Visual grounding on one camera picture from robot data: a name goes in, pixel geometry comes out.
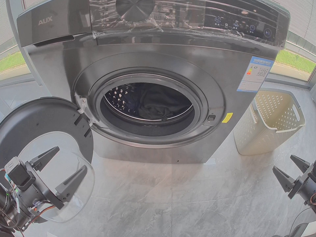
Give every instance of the laundry basket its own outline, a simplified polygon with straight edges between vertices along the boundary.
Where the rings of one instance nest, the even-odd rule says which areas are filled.
[[[291,92],[261,88],[234,128],[238,152],[258,155],[273,151],[302,126],[305,118]]]

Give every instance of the plastic wrap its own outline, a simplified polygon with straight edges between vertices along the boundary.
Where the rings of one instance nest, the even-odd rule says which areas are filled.
[[[290,21],[288,11],[269,0],[154,0],[152,13],[139,22],[122,19],[116,10],[116,0],[89,3],[96,38],[174,33],[242,39],[282,49]],[[221,18],[219,25],[214,21],[216,17]]]

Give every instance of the rotary knob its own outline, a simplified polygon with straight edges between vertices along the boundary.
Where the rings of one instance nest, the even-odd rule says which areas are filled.
[[[121,18],[137,22],[148,18],[154,10],[154,0],[116,0],[116,12]]]

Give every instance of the grass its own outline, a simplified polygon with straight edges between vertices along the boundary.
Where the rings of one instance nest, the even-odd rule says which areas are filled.
[[[312,73],[316,65],[314,62],[287,50],[279,51],[276,61],[290,65],[293,68],[303,70],[307,73]]]
[[[0,60],[0,72],[21,64],[25,64],[23,56],[21,52],[16,52]]]

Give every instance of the play pause button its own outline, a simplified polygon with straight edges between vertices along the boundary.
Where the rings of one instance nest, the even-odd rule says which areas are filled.
[[[270,30],[269,28],[266,28],[266,29],[264,30],[264,35],[265,35],[267,38],[270,38],[271,35],[272,35],[271,30]]]

